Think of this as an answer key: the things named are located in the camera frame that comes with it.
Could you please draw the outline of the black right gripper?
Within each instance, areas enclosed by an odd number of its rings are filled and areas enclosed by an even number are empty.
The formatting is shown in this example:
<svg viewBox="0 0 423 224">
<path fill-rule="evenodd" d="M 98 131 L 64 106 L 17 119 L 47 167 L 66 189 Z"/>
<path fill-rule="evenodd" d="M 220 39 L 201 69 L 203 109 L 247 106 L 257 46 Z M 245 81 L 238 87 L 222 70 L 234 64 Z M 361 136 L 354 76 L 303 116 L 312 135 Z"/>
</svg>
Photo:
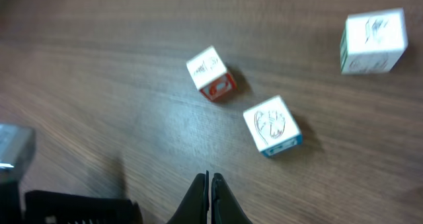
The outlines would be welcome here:
<svg viewBox="0 0 423 224">
<path fill-rule="evenodd" d="M 17 182 L 1 184 L 2 223 L 141 223 L 137 203 L 125 199 L 90 198 L 33 190 L 20 206 Z"/>
</svg>

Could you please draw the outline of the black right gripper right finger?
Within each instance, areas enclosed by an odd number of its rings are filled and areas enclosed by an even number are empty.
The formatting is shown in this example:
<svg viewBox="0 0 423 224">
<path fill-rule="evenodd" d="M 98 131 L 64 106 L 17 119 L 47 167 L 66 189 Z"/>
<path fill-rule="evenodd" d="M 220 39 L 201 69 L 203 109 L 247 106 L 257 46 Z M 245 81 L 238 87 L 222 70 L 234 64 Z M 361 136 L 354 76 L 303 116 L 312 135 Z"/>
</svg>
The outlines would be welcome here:
<svg viewBox="0 0 423 224">
<path fill-rule="evenodd" d="M 252 224 L 220 173 L 211 182 L 211 223 Z"/>
</svg>

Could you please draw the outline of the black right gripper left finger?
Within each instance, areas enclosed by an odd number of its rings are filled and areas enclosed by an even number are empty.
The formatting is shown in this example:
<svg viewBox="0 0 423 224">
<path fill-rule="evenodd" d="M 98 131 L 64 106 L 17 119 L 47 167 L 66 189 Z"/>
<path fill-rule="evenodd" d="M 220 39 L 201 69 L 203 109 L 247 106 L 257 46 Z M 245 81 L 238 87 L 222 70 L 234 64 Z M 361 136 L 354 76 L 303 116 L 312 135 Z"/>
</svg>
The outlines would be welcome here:
<svg viewBox="0 0 423 224">
<path fill-rule="evenodd" d="M 206 224 L 209 210 L 209 172 L 198 173 L 167 224 Z"/>
</svg>

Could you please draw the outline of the blue letter P yarn block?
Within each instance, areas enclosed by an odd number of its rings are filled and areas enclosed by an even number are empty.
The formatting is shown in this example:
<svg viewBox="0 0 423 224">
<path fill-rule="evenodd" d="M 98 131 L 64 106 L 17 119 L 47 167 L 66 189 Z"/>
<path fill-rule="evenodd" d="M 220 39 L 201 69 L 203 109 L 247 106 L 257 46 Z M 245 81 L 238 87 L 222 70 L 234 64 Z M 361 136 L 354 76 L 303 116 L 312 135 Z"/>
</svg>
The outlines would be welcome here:
<svg viewBox="0 0 423 224">
<path fill-rule="evenodd" d="M 280 95 L 245 110 L 243 117 L 256 148 L 265 157 L 303 142 L 303 134 Z"/>
</svg>

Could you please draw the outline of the yellow letter C block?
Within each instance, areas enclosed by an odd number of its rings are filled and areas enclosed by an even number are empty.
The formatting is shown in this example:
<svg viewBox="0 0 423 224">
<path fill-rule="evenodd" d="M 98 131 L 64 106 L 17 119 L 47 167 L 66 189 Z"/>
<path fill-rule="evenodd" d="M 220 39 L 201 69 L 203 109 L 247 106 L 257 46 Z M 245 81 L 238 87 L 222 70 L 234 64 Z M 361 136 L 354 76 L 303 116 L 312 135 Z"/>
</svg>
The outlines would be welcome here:
<svg viewBox="0 0 423 224">
<path fill-rule="evenodd" d="M 237 88 L 235 79 L 213 46 L 186 62 L 196 89 L 215 102 Z"/>
</svg>

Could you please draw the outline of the letter A soccer block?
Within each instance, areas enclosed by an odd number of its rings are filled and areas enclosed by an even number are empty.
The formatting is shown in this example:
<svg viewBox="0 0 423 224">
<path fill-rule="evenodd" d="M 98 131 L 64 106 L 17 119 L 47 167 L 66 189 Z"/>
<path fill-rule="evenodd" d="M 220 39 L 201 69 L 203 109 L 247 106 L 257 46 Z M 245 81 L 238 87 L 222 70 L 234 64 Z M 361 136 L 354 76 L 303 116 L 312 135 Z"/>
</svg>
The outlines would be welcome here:
<svg viewBox="0 0 423 224">
<path fill-rule="evenodd" d="M 407 47 L 404 9 L 348 15 L 340 42 L 340 72 L 387 73 Z"/>
</svg>

